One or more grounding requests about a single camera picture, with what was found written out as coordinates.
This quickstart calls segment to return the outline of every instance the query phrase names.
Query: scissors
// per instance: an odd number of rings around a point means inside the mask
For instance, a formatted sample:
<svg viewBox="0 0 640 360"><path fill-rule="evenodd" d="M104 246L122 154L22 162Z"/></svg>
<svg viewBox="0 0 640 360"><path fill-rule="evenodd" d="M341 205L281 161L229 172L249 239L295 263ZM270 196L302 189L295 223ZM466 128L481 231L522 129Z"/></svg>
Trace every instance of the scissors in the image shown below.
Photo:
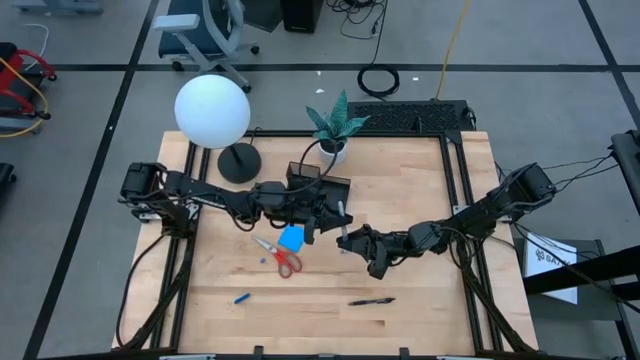
<svg viewBox="0 0 640 360"><path fill-rule="evenodd" d="M268 241L261 239L257 236L252 236L258 244L267 249L268 252L273 254L273 257L278 261L278 274L283 279L291 277L293 272L300 272L302 270L302 262L294 253L289 251L282 251L271 245Z"/></svg>

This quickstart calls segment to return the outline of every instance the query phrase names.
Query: black pen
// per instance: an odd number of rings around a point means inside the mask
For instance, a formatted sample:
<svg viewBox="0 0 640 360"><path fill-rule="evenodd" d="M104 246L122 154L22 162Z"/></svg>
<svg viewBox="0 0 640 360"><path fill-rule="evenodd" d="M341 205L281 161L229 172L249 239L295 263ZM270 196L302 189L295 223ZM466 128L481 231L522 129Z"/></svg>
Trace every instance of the black pen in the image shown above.
<svg viewBox="0 0 640 360"><path fill-rule="evenodd" d="M349 306L367 305L367 304L388 304L388 303L392 302L395 299L396 298L384 298L384 299L374 299L374 300L352 301L352 302L349 303Z"/></svg>

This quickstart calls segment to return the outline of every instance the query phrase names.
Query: red scissors handle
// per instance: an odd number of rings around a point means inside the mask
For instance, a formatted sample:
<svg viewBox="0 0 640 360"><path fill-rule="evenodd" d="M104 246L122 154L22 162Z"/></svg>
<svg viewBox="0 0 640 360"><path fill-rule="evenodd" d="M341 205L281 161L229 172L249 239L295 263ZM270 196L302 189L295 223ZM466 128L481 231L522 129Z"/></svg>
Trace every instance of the red scissors handle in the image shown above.
<svg viewBox="0 0 640 360"><path fill-rule="evenodd" d="M302 262L293 253L278 250L273 256L278 261L278 273L283 279L289 278L293 272L302 271Z"/></svg>

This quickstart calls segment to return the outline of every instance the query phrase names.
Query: white plant pot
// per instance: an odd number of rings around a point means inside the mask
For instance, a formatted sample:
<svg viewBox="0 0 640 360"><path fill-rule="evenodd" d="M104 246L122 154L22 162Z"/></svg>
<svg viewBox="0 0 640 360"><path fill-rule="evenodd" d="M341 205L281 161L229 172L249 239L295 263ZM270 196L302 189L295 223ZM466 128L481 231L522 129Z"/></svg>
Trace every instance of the white plant pot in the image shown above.
<svg viewBox="0 0 640 360"><path fill-rule="evenodd" d="M338 157L336 158L336 162L333 164L333 166L340 164L341 162L344 161L344 159L346 159L348 145L349 145L349 141L345 141L344 147L342 148L342 150L338 152ZM325 163L327 166L331 164L331 161L333 160L333 156L335 154L324 151L322 146L320 146L320 143L318 143L318 149L320 149L320 158L322 159L322 162Z"/></svg>

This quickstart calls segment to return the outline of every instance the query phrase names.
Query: potted plant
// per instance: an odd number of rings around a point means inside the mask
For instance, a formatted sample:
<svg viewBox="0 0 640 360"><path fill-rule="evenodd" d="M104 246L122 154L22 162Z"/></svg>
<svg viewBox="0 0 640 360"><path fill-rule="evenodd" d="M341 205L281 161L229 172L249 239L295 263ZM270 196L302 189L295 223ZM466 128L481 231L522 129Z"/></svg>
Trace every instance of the potted plant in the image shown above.
<svg viewBox="0 0 640 360"><path fill-rule="evenodd" d="M311 121L318 128L318 131L313 136L320 140L318 147L322 160L330 164L334 155L338 153L334 165L344 161L347 155L347 140L349 136L358 132L364 122L369 119L369 116L347 119L347 92L344 90L342 90L331 114L324 119L314 109L308 106L306 108Z"/></svg>

